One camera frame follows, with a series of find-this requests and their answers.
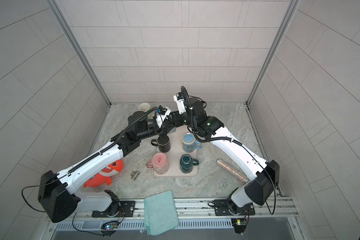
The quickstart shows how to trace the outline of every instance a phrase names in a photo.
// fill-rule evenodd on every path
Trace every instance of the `glitter tube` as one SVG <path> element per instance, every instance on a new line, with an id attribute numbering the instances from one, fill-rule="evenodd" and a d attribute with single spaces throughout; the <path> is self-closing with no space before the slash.
<path id="1" fill-rule="evenodd" d="M 232 175 L 234 175 L 235 177 L 237 177 L 240 181 L 246 183 L 248 181 L 248 178 L 241 172 L 237 171 L 236 169 L 234 169 L 231 165 L 229 165 L 228 163 L 224 162 L 223 160 L 221 160 L 220 158 L 217 160 L 217 165 L 221 166 L 222 168 L 224 168 L 225 170 L 227 170 L 228 172 L 230 172 Z"/>

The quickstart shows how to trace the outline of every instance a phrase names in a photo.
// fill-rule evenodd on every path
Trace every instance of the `orange fish toy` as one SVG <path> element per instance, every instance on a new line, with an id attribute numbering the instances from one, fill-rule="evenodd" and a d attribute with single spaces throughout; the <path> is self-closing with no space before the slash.
<path id="1" fill-rule="evenodd" d="M 123 161 L 121 159 L 114 161 L 110 165 L 106 166 L 100 172 L 96 173 L 93 178 L 87 180 L 84 183 L 84 187 L 98 187 L 103 183 L 107 183 L 109 186 L 112 183 L 110 176 L 116 175 L 123 169 Z"/>

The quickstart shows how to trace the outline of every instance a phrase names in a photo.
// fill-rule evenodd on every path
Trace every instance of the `marble floor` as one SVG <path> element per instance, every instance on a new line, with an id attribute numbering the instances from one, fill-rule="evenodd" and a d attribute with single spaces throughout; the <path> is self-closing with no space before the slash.
<path id="1" fill-rule="evenodd" d="M 158 106 L 157 103 L 150 104 L 151 107 Z M 128 116 L 138 111 L 138 105 L 113 104 L 111 106 L 95 143 L 94 151 L 127 126 Z M 162 105 L 177 110 L 175 103 Z M 220 119 L 232 134 L 254 153 L 262 156 L 243 103 L 208 103 L 205 110 L 207 115 Z M 153 138 L 156 137 L 142 140 L 140 147 L 123 158 L 124 168 L 112 177 L 111 185 L 103 184 L 96 189 L 87 187 L 82 190 L 101 192 L 108 189 L 121 199 L 145 198 L 166 190 L 172 190 L 174 197 L 226 197 L 236 187 L 243 185 L 240 180 L 216 164 L 217 159 L 221 158 L 236 169 L 240 169 L 230 157 L 211 143 L 204 143 L 198 152 L 200 165 L 199 173 L 195 177 L 154 177 L 152 169 L 145 166 L 145 162 L 151 159 L 155 152 L 155 147 L 150 144 Z M 135 170 L 138 170 L 140 175 L 136 180 L 132 180 L 130 175 Z"/>

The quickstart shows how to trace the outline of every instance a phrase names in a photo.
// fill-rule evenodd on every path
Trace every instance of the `teal towel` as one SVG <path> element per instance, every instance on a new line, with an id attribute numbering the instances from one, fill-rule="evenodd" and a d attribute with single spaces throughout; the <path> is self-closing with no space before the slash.
<path id="1" fill-rule="evenodd" d="M 172 190 L 144 199 L 144 225 L 148 235 L 159 235 L 179 225 Z"/>

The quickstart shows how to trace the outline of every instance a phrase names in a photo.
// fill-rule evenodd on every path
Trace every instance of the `white tiled wall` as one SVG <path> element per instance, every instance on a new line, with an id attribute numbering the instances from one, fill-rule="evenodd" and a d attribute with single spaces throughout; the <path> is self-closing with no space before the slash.
<path id="1" fill-rule="evenodd" d="M 0 240 L 30 238 L 21 189 L 85 157 L 106 110 L 45 2 L 0 1 Z"/>
<path id="2" fill-rule="evenodd" d="M 360 0 L 301 0 L 250 108 L 310 237 L 358 239 Z"/>
<path id="3" fill-rule="evenodd" d="M 57 3 L 112 102 L 172 101 L 188 82 L 204 100 L 237 102 L 248 99 L 289 1 Z"/>

